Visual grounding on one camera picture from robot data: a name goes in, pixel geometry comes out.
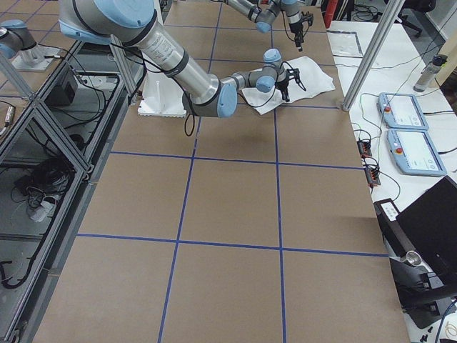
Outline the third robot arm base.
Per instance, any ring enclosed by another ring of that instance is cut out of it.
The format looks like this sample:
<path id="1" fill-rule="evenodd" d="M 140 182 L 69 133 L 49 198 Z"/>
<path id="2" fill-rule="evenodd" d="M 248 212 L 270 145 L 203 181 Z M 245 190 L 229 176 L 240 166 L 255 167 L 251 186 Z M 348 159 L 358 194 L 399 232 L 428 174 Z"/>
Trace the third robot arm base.
<path id="1" fill-rule="evenodd" d="M 59 52 L 60 48 L 40 46 L 22 20 L 1 22 L 1 53 L 13 59 L 17 70 L 45 71 Z"/>

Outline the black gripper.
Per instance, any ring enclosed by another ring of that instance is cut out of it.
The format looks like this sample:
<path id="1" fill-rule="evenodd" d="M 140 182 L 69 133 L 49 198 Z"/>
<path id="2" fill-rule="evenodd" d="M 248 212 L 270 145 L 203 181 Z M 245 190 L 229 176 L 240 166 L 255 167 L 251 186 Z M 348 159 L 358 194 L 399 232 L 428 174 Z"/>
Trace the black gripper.
<path id="1" fill-rule="evenodd" d="M 300 82 L 300 71 L 297 68 L 284 69 L 275 83 L 275 87 L 281 92 L 282 100 L 290 102 L 288 95 L 288 85 L 290 80 L 294 80 L 297 84 Z"/>
<path id="2" fill-rule="evenodd" d="M 296 48 L 302 50 L 302 40 L 304 40 L 305 31 L 303 30 L 303 24 L 308 24 L 308 27 L 313 25 L 313 14 L 307 11 L 306 13 L 298 11 L 294 15 L 287 15 L 288 25 L 291 33 L 294 34 L 294 42 Z"/>

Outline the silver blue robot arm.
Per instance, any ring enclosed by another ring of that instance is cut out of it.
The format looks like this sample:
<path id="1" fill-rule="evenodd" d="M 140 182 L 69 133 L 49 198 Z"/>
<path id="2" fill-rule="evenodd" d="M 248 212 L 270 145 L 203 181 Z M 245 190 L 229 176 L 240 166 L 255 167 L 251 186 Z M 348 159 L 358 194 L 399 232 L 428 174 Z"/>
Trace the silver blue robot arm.
<path id="1" fill-rule="evenodd" d="M 116 36 L 124 46 L 145 54 L 154 66 L 184 91 L 184 106 L 196 116 L 226 118 L 237 107 L 238 91 L 255 88 L 281 92 L 289 101 L 290 80 L 299 81 L 299 71 L 286 68 L 277 49 L 263 55 L 258 71 L 236 72 L 219 79 L 205 72 L 159 23 L 153 1 L 60 1 L 61 32 L 72 39 L 109 45 Z"/>
<path id="2" fill-rule="evenodd" d="M 266 33 L 272 29 L 273 23 L 279 14 L 283 16 L 283 24 L 288 22 L 290 32 L 293 34 L 291 38 L 298 51 L 303 51 L 302 44 L 304 43 L 305 35 L 308 29 L 313 25 L 313 14 L 301 10 L 298 1 L 269 1 L 268 6 L 262 9 L 258 5 L 258 1 L 228 0 L 222 3 L 230 6 L 238 13 L 243 14 L 249 21 L 255 23 L 256 28 Z"/>

